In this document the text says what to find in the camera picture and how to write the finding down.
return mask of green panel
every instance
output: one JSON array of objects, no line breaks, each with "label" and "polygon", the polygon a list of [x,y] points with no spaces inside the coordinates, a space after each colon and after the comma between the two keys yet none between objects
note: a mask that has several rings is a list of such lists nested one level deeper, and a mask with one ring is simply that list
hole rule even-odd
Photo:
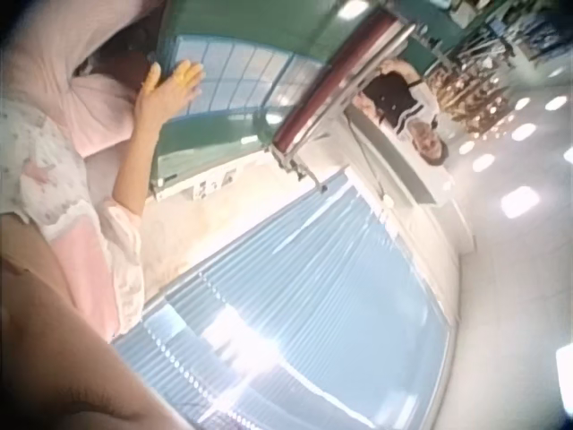
[{"label": "green panel", "polygon": [[[167,71],[177,36],[199,35],[240,39],[327,63],[370,13],[345,21],[338,17],[342,5],[338,0],[170,0],[158,60]],[[167,124],[159,139],[153,178],[178,175],[179,180],[256,151],[260,142],[241,145],[241,138],[256,134],[267,144],[278,127],[267,125],[261,111],[245,120],[237,120],[238,116],[220,112]]]},{"label": "green panel", "polygon": [[171,0],[162,37],[243,39],[327,62],[360,23],[339,19],[340,5],[337,0]]},{"label": "green panel", "polygon": [[[440,50],[447,53],[457,46],[463,39],[481,26],[497,9],[507,3],[508,0],[493,0],[490,4],[470,23],[466,29],[462,29],[449,17],[449,13],[438,9],[433,4],[421,0],[400,0],[396,3],[397,10],[412,22],[423,22],[428,26],[426,38],[441,40]],[[423,74],[435,61],[436,57],[431,51],[420,45],[413,39],[408,42],[408,47],[402,57],[415,69]]]},{"label": "green panel", "polygon": [[254,134],[252,116],[227,112],[168,123],[159,137],[158,177],[191,176],[242,157],[261,147],[260,142],[241,144],[241,138]]}]

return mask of person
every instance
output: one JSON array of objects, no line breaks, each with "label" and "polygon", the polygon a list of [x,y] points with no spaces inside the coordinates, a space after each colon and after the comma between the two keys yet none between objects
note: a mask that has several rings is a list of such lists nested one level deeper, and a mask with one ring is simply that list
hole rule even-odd
[{"label": "person", "polygon": [[[159,1],[46,0],[2,52],[3,424],[189,429],[109,345],[140,319],[138,224],[162,125],[200,93],[201,64],[139,92],[77,67]],[[126,142],[113,192],[90,199],[84,159]]]},{"label": "person", "polygon": [[[108,75],[75,76],[86,57],[157,0],[46,0],[3,52],[2,256],[34,273],[104,340],[130,330],[144,302],[138,224],[162,125],[199,94],[202,65],[139,94]],[[84,159],[127,141],[112,195],[95,206]]]},{"label": "person", "polygon": [[438,136],[438,100],[412,65],[400,59],[381,64],[380,74],[354,104],[376,124],[386,120],[402,142],[411,142],[431,166],[441,166],[448,147]]}]

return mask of fluorescent light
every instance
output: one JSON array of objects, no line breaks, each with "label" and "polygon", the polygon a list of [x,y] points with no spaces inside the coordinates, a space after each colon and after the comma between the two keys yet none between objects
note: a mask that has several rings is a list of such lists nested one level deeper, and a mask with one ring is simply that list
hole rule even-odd
[{"label": "fluorescent light", "polygon": [[338,12],[338,17],[343,20],[353,20],[368,9],[368,2],[364,0],[350,0]]},{"label": "fluorescent light", "polygon": [[516,130],[511,134],[511,137],[514,141],[521,142],[531,136],[536,129],[537,126],[535,124],[523,124],[516,128]]},{"label": "fluorescent light", "polygon": [[558,67],[553,72],[549,73],[549,77],[554,78],[555,76],[559,76],[563,72],[565,72],[565,67]]},{"label": "fluorescent light", "polygon": [[567,103],[567,96],[559,96],[545,105],[545,110],[557,110]]},{"label": "fluorescent light", "polygon": [[461,155],[466,155],[469,151],[471,151],[474,148],[474,146],[475,146],[474,141],[468,141],[459,147],[459,153]]},{"label": "fluorescent light", "polygon": [[288,106],[290,105],[290,99],[287,96],[280,96],[278,98],[278,104],[280,106]]},{"label": "fluorescent light", "polygon": [[569,163],[573,164],[573,148],[569,148],[563,154],[563,158],[566,159]]},{"label": "fluorescent light", "polygon": [[528,186],[520,186],[517,190],[501,198],[501,209],[509,219],[517,218],[539,202],[539,195]]},{"label": "fluorescent light", "polygon": [[241,144],[243,145],[248,145],[249,143],[255,143],[259,140],[259,136],[253,135],[253,136],[245,136],[243,139],[241,139]]},{"label": "fluorescent light", "polygon": [[485,169],[492,165],[494,160],[495,157],[493,157],[491,154],[484,154],[483,156],[475,159],[474,164],[472,165],[472,169],[475,173],[483,172]]},{"label": "fluorescent light", "polygon": [[283,117],[277,114],[267,114],[266,118],[267,123],[270,125],[280,124],[280,122],[283,120]]},{"label": "fluorescent light", "polygon": [[516,110],[523,109],[525,106],[529,104],[530,101],[531,99],[529,97],[523,97],[522,99],[519,99],[516,103]]},{"label": "fluorescent light", "polygon": [[557,359],[557,377],[565,412],[573,417],[573,343],[559,348],[555,353]]}]

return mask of white ceiling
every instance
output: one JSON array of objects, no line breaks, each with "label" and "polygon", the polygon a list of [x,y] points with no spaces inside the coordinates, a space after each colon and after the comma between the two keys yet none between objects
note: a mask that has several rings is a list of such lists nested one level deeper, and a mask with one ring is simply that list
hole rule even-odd
[{"label": "white ceiling", "polygon": [[[531,102],[500,128],[501,137],[490,133],[466,155],[458,153],[466,139],[450,148],[448,167],[476,252],[462,258],[458,345],[436,429],[556,428],[564,418],[555,352],[573,341],[573,165],[563,158],[573,142],[569,63],[562,58],[535,73],[520,71],[514,102]],[[559,79],[546,77],[563,65]],[[558,95],[568,103],[546,111]],[[535,132],[512,140],[526,123]],[[475,173],[472,164],[484,154],[495,159]],[[508,219],[500,199],[521,185],[540,202]]]}]

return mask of black top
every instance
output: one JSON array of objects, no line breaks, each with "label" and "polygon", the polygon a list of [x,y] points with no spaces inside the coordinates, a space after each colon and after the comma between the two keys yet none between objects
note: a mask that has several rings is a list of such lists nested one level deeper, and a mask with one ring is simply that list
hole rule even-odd
[{"label": "black top", "polygon": [[408,84],[404,77],[396,72],[381,74],[364,88],[363,93],[374,102],[377,109],[381,110],[393,128],[398,127],[400,116],[413,108],[417,103],[410,88],[421,81]]}]

